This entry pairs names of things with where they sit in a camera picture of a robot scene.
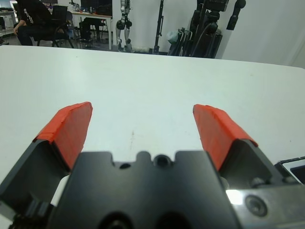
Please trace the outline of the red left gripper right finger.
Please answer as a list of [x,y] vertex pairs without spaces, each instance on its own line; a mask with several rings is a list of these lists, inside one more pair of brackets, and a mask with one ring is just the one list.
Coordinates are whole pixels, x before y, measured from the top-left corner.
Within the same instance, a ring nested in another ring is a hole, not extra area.
[[284,177],[259,145],[225,111],[196,104],[193,115],[206,151],[231,189],[280,186]]

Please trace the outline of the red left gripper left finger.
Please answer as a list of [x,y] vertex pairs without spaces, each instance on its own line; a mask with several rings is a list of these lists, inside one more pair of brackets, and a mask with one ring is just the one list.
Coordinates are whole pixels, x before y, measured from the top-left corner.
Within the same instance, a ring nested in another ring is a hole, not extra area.
[[64,107],[36,135],[0,185],[2,215],[51,202],[83,149],[92,111],[90,102]]

